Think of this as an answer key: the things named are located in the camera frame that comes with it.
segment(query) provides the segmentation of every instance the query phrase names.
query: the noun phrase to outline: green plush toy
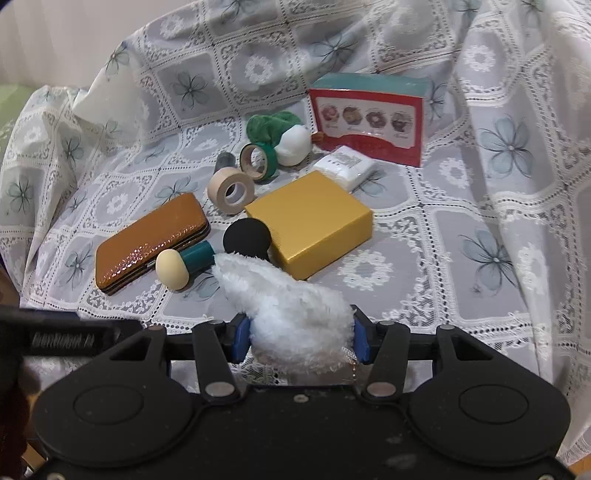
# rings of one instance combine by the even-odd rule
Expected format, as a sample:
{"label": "green plush toy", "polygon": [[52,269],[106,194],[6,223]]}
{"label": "green plush toy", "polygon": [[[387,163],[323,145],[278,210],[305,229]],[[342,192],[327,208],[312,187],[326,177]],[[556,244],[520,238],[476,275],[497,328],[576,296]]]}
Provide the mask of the green plush toy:
{"label": "green plush toy", "polygon": [[291,112],[253,115],[246,125],[246,134],[253,143],[272,146],[279,165],[284,167],[297,165],[312,149],[310,132]]}

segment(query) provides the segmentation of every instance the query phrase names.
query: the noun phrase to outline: yellow box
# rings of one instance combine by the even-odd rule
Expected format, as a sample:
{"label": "yellow box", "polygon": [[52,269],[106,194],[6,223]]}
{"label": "yellow box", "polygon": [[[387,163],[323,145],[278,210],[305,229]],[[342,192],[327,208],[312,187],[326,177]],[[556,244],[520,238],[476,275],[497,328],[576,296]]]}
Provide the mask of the yellow box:
{"label": "yellow box", "polygon": [[269,227],[275,260],[296,280],[308,278],[372,235],[372,211],[318,171],[245,210]]}

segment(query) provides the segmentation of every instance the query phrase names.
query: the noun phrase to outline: white wall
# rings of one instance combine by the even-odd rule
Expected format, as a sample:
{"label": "white wall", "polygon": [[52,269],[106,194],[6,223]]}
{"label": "white wall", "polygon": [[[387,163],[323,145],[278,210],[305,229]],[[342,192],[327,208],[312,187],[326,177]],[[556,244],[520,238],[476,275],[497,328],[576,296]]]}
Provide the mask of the white wall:
{"label": "white wall", "polygon": [[0,11],[0,83],[90,86],[115,47],[189,0],[12,0]]}

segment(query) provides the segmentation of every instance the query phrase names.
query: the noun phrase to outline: teal cylinder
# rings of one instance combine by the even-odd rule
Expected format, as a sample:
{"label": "teal cylinder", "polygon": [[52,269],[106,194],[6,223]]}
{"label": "teal cylinder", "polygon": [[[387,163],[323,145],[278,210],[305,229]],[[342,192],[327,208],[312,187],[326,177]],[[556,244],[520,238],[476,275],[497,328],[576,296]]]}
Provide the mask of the teal cylinder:
{"label": "teal cylinder", "polygon": [[179,252],[189,274],[204,270],[213,265],[215,255],[212,246],[207,240]]}

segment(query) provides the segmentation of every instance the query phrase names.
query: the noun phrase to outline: brown manicure case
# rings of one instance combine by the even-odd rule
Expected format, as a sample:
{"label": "brown manicure case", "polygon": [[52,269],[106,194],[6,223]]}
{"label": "brown manicure case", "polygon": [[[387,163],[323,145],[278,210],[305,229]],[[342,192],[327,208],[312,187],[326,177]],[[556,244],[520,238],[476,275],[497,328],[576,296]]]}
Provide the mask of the brown manicure case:
{"label": "brown manicure case", "polygon": [[211,227],[192,193],[183,193],[105,240],[96,249],[96,286],[107,295],[154,268],[162,250],[182,250]]}

